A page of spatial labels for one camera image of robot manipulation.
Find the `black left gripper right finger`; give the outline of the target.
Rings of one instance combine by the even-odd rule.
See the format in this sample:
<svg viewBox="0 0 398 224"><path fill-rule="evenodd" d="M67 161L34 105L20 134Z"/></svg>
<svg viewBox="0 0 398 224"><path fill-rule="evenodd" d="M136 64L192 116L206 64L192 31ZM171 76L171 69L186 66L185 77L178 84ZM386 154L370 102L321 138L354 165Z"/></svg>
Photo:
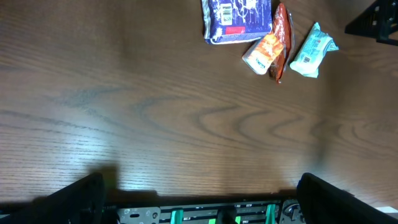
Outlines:
<svg viewBox="0 0 398 224"><path fill-rule="evenodd" d="M310 224L397 224L396 218L308 172L298 182L297 200Z"/></svg>

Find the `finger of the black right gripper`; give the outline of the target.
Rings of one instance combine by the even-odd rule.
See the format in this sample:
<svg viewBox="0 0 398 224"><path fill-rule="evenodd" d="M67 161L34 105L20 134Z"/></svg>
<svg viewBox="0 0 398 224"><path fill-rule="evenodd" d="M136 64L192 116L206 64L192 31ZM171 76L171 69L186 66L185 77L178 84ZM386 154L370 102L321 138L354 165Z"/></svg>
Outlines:
<svg viewBox="0 0 398 224"><path fill-rule="evenodd" d="M369 37L397 46L389 36L397 32L397 0L376 0L345 27L345 34Z"/></svg>

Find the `red purple snack bag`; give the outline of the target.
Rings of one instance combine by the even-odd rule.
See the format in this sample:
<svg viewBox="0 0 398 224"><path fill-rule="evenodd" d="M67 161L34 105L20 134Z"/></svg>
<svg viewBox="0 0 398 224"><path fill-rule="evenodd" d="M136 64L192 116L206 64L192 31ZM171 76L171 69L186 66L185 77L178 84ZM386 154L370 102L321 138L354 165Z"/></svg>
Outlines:
<svg viewBox="0 0 398 224"><path fill-rule="evenodd" d="M272 31L271 0L202 0L204 39L208 44L238 44Z"/></svg>

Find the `brown orange snack packet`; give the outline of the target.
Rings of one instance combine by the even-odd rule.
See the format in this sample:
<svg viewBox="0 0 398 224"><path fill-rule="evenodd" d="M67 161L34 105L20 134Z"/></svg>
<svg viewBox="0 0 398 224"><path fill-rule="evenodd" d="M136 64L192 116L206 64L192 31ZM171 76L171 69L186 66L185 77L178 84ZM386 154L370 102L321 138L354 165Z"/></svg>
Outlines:
<svg viewBox="0 0 398 224"><path fill-rule="evenodd" d="M283 45L283 49L271 64L269 73L270 76L280 84L280 79L285 72L295 45L292 14L283 3L280 3L275 11L272 31Z"/></svg>

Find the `teal snack packet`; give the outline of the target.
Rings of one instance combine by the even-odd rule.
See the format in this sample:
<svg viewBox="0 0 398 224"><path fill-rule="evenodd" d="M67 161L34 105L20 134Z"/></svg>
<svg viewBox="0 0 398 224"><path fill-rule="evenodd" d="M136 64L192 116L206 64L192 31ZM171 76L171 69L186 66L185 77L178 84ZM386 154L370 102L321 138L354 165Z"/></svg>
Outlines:
<svg viewBox="0 0 398 224"><path fill-rule="evenodd" d="M290 68L304 77L317 78L319 66L327 52L339 50L333 38L321 31L318 22L314 23L301 49L295 59L290 63Z"/></svg>

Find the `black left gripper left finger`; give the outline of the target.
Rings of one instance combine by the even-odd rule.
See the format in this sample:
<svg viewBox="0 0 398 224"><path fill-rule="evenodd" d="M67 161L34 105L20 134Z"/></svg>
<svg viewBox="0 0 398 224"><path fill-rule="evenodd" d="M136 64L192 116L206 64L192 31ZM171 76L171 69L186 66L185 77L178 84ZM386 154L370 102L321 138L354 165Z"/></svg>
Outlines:
<svg viewBox="0 0 398 224"><path fill-rule="evenodd" d="M34 205L1 218L1 223L100 223L104 202L103 175L96 172Z"/></svg>

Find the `orange white snack packet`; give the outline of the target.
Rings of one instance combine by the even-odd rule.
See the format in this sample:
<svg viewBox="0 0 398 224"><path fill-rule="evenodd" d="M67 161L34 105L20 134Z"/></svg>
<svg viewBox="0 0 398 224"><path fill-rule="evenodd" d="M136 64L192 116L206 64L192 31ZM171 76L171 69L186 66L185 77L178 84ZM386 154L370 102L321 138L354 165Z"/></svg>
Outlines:
<svg viewBox="0 0 398 224"><path fill-rule="evenodd" d="M284 45L278 38L269 33L250 47L242 59L257 75L265 75L283 49Z"/></svg>

